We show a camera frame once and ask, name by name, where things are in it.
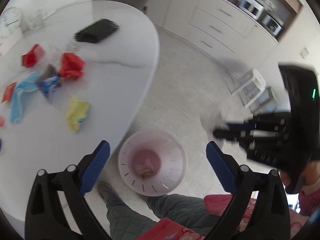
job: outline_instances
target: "screw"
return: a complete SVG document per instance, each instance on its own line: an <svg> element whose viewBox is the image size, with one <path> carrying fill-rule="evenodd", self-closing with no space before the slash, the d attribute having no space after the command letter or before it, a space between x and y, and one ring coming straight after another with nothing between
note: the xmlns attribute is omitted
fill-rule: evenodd
<svg viewBox="0 0 320 240"><path fill-rule="evenodd" d="M278 171L276 171L276 170L271 170L271 174L272 174L273 176L277 177L279 173L278 173Z"/></svg>
<svg viewBox="0 0 320 240"><path fill-rule="evenodd" d="M249 167L247 165L241 165L240 166L241 171L243 172L248 172L249 171Z"/></svg>
<svg viewBox="0 0 320 240"><path fill-rule="evenodd" d="M44 174L45 174L45 170L42 169L42 170L39 170L39 171L38 171L38 176L42 176L42 175L44 175Z"/></svg>
<svg viewBox="0 0 320 240"><path fill-rule="evenodd" d="M67 171L69 171L69 172L73 172L73 171L75 171L76 170L76 166L75 165L69 165L68 166L68 168L67 168Z"/></svg>
<svg viewBox="0 0 320 240"><path fill-rule="evenodd" d="M255 146L256 146L256 144L255 144L255 140L254 140L252 143L250 143L249 150L253 150L255 148Z"/></svg>

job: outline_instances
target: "microwave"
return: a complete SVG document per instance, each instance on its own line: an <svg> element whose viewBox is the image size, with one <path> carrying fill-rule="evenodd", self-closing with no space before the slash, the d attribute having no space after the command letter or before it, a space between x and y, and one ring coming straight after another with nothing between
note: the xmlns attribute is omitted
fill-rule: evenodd
<svg viewBox="0 0 320 240"><path fill-rule="evenodd" d="M239 8L255 20L259 19L264 10L263 5L257 0L242 0Z"/></svg>
<svg viewBox="0 0 320 240"><path fill-rule="evenodd" d="M274 37L277 37L282 30L283 21L272 12L266 12L261 17L261 25Z"/></svg>

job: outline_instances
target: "gray pants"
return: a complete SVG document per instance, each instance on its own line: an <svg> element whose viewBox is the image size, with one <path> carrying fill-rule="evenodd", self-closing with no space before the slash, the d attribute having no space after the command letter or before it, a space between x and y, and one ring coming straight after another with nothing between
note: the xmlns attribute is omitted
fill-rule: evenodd
<svg viewBox="0 0 320 240"><path fill-rule="evenodd" d="M206 236L219 220L218 216L209 214L201 198L178 194L149 197L147 205L159 219L169 218L202 236ZM113 240L135 240L156 224L133 211L121 199L111 201L107 208Z"/></svg>

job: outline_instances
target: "blue gripper pad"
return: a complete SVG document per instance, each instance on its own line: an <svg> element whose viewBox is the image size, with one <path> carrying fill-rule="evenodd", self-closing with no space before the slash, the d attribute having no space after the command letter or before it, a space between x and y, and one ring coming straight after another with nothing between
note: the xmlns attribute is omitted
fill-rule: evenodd
<svg viewBox="0 0 320 240"><path fill-rule="evenodd" d="M234 195L237 191L235 175L221 156L221 150L218 149L218 146L214 142L208 143L206 149L207 159L216 173L223 189Z"/></svg>
<svg viewBox="0 0 320 240"><path fill-rule="evenodd" d="M81 176L81 195L92 190L109 157L110 144L105 142Z"/></svg>

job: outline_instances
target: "drawer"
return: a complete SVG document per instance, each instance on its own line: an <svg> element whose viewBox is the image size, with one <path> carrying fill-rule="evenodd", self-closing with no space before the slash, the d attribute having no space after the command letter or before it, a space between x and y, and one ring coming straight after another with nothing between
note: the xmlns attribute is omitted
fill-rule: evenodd
<svg viewBox="0 0 320 240"><path fill-rule="evenodd" d="M221 42L191 24L189 24L187 40L217 61L224 61L226 58L234 57L235 55L233 51Z"/></svg>
<svg viewBox="0 0 320 240"><path fill-rule="evenodd" d="M236 52L240 44L245 41L245 38L229 25L200 9L196 9L191 24L208 33L233 52Z"/></svg>
<svg viewBox="0 0 320 240"><path fill-rule="evenodd" d="M200 0L198 8L221 20L242 36L247 37L255 22L226 0Z"/></svg>

